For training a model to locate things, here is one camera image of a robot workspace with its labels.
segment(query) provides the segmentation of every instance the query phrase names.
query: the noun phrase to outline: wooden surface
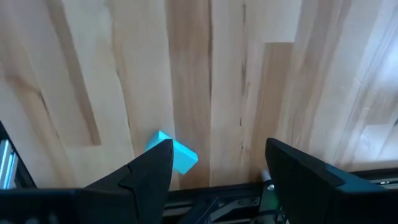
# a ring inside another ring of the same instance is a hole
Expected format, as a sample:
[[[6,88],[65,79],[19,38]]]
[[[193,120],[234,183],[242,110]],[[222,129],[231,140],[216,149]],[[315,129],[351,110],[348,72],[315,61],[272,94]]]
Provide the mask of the wooden surface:
[[[164,130],[238,184],[267,137],[398,167],[397,0],[2,0],[0,120],[39,187],[85,186]]]

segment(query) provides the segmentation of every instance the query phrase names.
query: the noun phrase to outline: metal bolt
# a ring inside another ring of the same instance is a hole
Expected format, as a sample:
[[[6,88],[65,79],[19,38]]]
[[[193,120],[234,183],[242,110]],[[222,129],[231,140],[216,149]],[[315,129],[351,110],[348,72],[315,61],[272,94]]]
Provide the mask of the metal bolt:
[[[274,184],[270,184],[270,185],[267,187],[267,189],[268,189],[268,190],[274,190],[274,189],[275,189],[275,185],[274,185]]]

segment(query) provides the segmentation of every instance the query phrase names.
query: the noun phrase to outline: wood grain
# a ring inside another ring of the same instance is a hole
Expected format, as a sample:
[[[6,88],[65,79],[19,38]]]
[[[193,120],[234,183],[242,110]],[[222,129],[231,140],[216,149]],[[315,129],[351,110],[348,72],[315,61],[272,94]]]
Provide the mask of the wood grain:
[[[171,190],[257,181],[268,137],[398,166],[396,0],[5,0],[0,30],[0,119],[40,187],[85,186],[158,129],[199,156]]]

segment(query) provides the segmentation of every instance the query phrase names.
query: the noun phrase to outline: blue block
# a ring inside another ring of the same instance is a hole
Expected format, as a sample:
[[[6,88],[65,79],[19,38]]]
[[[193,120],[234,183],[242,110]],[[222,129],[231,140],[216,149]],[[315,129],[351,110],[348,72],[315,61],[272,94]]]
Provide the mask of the blue block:
[[[157,131],[151,139],[148,141],[145,151],[152,149],[154,146],[159,144],[165,139],[173,139],[163,131]],[[173,139],[174,146],[174,158],[173,158],[173,169],[179,171],[181,174],[186,174],[193,165],[198,162],[198,155],[192,150]]]

